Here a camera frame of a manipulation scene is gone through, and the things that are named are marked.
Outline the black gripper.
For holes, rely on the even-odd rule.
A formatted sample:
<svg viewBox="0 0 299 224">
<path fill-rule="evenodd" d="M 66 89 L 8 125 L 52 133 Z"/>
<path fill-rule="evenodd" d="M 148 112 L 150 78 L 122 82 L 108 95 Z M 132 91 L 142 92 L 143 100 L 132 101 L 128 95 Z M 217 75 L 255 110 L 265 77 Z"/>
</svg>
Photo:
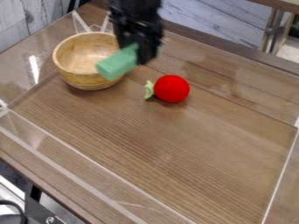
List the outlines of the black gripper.
<svg viewBox="0 0 299 224">
<path fill-rule="evenodd" d="M 122 47 L 138 43 L 138 64 L 158 57 L 163 44 L 162 0 L 107 0 L 116 40 Z"/>
</svg>

